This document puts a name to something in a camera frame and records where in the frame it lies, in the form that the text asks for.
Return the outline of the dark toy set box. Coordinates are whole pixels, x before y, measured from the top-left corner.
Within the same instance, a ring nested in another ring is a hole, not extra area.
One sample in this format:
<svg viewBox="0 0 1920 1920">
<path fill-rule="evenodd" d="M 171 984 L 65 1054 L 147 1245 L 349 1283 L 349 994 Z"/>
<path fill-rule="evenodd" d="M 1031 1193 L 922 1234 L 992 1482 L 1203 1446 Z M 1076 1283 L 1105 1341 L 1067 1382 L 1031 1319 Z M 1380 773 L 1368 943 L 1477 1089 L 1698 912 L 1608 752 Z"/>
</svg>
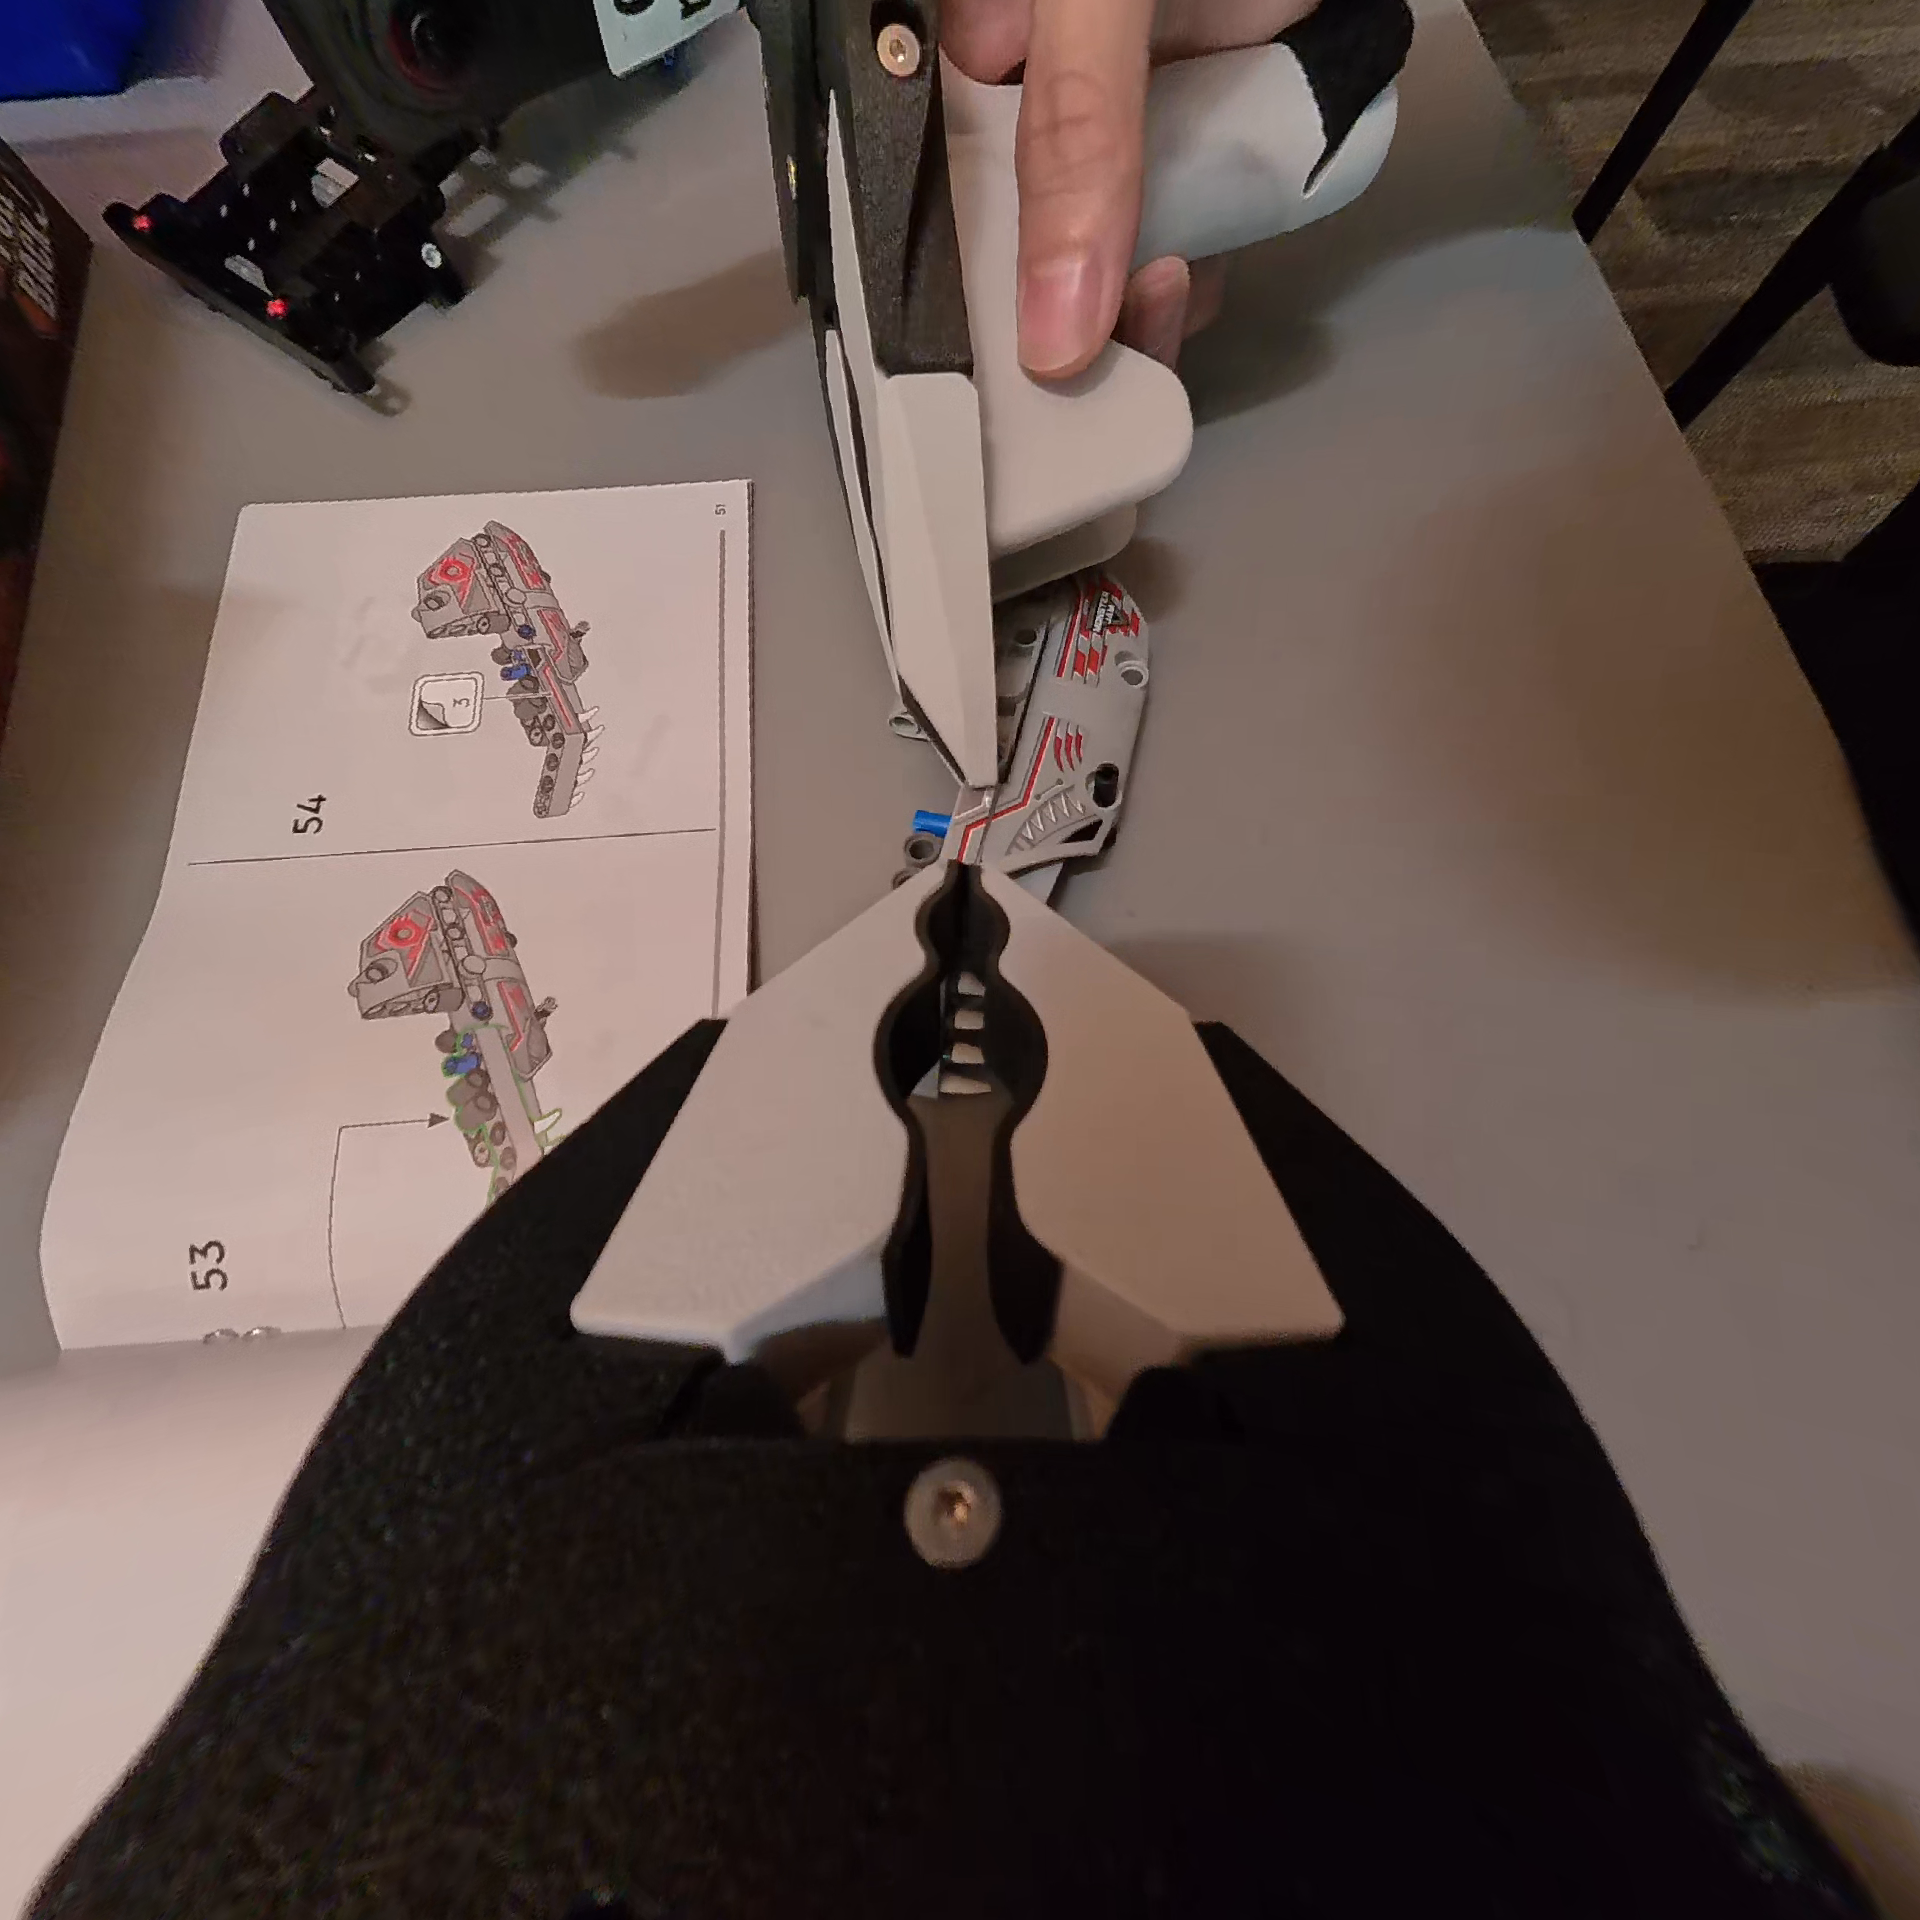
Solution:
<svg viewBox="0 0 1920 1920">
<path fill-rule="evenodd" d="M 3 145 L 3 712 L 30 613 L 90 259 L 81 222 Z"/>
</svg>

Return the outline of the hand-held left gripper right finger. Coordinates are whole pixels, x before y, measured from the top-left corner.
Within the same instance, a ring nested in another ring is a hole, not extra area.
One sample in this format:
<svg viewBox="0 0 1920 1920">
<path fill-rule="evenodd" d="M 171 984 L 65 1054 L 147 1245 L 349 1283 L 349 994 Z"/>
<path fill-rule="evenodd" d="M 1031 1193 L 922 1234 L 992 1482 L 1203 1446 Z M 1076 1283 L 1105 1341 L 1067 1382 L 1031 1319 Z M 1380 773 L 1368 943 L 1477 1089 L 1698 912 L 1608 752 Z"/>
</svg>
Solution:
<svg viewBox="0 0 1920 1920">
<path fill-rule="evenodd" d="M 1344 1315 L 1183 1005 L 995 870 L 999 977 L 1045 1070 L 1013 1199 L 1062 1281 L 1045 1356 L 1103 1434 L 1131 1379 L 1200 1348 L 1335 1337 Z"/>
</svg>

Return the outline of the blue plastic bin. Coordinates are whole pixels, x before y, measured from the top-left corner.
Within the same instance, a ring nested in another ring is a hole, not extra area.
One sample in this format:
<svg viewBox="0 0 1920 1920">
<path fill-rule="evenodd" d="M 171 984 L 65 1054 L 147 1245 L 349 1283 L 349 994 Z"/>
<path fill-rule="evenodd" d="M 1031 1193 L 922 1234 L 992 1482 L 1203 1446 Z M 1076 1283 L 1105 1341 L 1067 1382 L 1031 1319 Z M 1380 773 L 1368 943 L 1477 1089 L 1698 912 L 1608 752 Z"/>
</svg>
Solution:
<svg viewBox="0 0 1920 1920">
<path fill-rule="evenodd" d="M 3 103 L 105 98 L 131 83 L 153 2 L 3 2 Z"/>
</svg>

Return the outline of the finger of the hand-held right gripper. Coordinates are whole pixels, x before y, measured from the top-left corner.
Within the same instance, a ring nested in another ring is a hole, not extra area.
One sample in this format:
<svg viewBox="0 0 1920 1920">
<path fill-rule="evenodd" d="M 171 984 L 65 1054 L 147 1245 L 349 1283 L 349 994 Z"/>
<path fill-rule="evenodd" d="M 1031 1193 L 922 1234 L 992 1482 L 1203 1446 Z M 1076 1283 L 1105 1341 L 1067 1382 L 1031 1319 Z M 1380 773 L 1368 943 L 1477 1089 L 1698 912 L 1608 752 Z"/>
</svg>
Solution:
<svg viewBox="0 0 1920 1920">
<path fill-rule="evenodd" d="M 994 786 L 995 633 L 973 380 L 877 374 L 877 533 L 892 658 L 922 731 L 966 786 Z"/>
<path fill-rule="evenodd" d="M 898 731 L 922 737 L 946 762 L 941 749 L 922 731 L 919 715 L 901 691 L 899 671 L 892 658 L 889 600 L 884 591 L 879 533 L 877 533 L 877 348 L 876 325 L 867 313 L 867 293 L 856 241 L 850 169 L 845 141 L 831 133 L 825 141 L 829 181 L 829 240 L 831 240 L 831 290 L 836 319 L 829 325 L 829 408 L 836 426 L 840 452 L 850 456 L 847 500 L 856 533 L 856 550 L 877 616 L 882 655 L 892 674 Z"/>
</svg>

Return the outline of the black toy brick chassis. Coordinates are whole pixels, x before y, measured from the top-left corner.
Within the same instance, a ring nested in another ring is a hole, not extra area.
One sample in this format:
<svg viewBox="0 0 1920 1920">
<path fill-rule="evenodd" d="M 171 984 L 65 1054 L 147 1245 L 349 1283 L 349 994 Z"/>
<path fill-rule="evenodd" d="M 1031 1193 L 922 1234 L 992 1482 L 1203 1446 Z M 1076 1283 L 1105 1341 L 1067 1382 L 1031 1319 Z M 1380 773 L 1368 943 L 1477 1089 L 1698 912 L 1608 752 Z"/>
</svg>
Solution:
<svg viewBox="0 0 1920 1920">
<path fill-rule="evenodd" d="M 455 124 L 402 148 L 321 83 L 265 94 L 222 136 L 222 169 L 194 195 L 111 202 L 108 229 L 207 308 L 342 393 L 394 409 L 365 350 L 464 280 L 434 224 L 446 177 L 485 143 Z"/>
</svg>

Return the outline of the person's right hand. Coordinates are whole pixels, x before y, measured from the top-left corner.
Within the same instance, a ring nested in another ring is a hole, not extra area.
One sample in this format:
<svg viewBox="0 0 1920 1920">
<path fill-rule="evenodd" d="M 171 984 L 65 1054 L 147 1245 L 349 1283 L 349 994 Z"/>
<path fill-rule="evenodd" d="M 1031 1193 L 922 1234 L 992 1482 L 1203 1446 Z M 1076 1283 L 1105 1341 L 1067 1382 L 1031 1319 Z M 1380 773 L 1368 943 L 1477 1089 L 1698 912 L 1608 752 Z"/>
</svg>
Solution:
<svg viewBox="0 0 1920 1920">
<path fill-rule="evenodd" d="M 1020 80 L 1020 366 L 1082 374 L 1116 339 L 1163 366 L 1223 296 L 1220 259 L 1135 265 L 1149 67 L 1259 47 L 1313 2 L 952 2 L 943 55 L 978 83 Z"/>
</svg>

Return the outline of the building instruction booklet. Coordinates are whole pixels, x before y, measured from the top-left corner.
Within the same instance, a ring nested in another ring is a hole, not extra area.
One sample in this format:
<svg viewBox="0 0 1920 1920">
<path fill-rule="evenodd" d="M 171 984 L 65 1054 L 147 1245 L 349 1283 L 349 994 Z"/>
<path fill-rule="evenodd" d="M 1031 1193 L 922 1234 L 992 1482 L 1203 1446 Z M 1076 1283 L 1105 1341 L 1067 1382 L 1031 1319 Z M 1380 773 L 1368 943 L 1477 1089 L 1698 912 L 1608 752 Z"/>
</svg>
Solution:
<svg viewBox="0 0 1920 1920">
<path fill-rule="evenodd" d="M 747 991 L 748 481 L 253 505 L 6 1384 L 6 1916 L 152 1735 L 323 1387 Z"/>
</svg>

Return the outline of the grey toy brick jaw model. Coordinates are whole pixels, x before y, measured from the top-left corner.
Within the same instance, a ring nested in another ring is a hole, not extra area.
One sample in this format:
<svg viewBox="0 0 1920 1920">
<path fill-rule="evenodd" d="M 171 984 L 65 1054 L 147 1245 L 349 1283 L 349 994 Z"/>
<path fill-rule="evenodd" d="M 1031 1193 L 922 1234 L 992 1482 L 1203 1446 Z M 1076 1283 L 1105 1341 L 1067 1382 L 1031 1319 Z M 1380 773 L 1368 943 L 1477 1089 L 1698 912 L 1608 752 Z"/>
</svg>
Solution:
<svg viewBox="0 0 1920 1920">
<path fill-rule="evenodd" d="M 1115 837 L 1149 687 L 1149 627 L 1112 571 L 1088 569 L 995 608 L 999 780 L 962 786 L 943 812 L 916 812 L 895 885 L 957 862 L 981 873 L 981 900 L 1009 931 L 985 984 L 946 965 L 936 1058 L 898 1094 L 981 1096 L 1004 1088 L 1016 1114 L 1039 1096 L 1050 1053 L 1081 1043 L 1077 946 L 1050 910 L 1070 862 Z"/>
</svg>

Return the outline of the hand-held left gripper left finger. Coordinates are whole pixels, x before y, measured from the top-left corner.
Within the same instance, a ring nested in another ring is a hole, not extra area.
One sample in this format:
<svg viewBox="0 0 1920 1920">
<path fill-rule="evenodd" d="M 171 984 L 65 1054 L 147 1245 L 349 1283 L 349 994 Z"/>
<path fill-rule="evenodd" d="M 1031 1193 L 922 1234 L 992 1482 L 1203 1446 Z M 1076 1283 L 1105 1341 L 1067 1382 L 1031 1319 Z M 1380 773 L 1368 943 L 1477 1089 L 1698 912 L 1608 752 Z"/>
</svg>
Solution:
<svg viewBox="0 0 1920 1920">
<path fill-rule="evenodd" d="M 919 1341 L 925 1143 L 904 1096 L 941 1048 L 884 1049 L 936 985 L 925 941 L 962 867 L 927 867 L 743 999 L 570 1305 L 578 1331 L 714 1348 L 800 1398 L 888 1340 Z"/>
</svg>

